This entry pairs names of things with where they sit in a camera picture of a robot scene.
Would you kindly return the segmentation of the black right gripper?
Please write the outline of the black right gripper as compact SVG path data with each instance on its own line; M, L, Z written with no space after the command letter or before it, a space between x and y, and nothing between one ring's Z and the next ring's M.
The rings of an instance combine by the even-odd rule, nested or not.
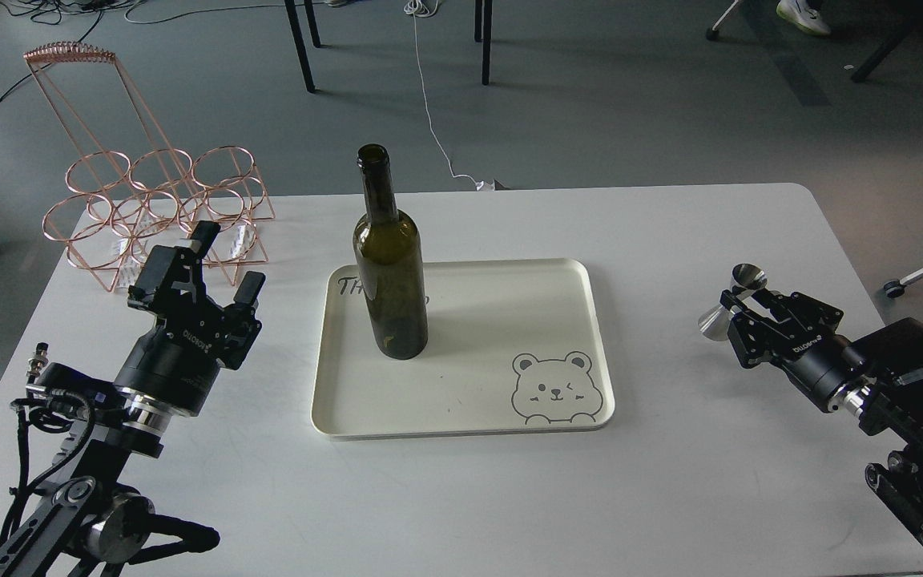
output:
M843 312L800 292L760 289L754 301L774 320L747 309L732 314L728 337L741 368L774 365L821 412L859 414L869 383L844 358L850 340L836 335Z

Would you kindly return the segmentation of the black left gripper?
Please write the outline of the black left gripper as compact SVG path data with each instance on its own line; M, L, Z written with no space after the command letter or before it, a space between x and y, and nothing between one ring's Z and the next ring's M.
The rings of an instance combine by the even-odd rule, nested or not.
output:
M127 306L158 315L156 325L135 341L114 385L186 416L197 416L221 369L238 370L261 330L256 308L266 274L246 272L233 303L220 309L209 298L202 259L220 224L201 220L176 246L156 245Z

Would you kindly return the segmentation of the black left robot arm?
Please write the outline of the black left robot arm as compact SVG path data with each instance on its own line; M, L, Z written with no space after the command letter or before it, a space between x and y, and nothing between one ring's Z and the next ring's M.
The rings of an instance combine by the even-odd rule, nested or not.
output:
M18 417L18 485L0 534L0 576L44 576L61 554L72 574L215 548L215 529L157 514L151 500L119 482L132 454L154 458L172 416L195 416L222 368L241 367L261 330L263 273L243 278L233 303L219 307L203 282L203 260L220 233L195 224L176 246L155 246L128 289L129 307L156 318L114 381L51 364L47 343L30 359Z

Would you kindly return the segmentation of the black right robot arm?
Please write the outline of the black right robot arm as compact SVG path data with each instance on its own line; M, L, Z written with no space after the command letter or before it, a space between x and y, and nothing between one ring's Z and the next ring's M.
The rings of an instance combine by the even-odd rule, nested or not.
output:
M745 369L769 364L825 413L846 410L873 436L905 442L868 464L869 489L923 546L923 324L911 317L856 341L836 333L842 311L805 293L721 293L728 337Z

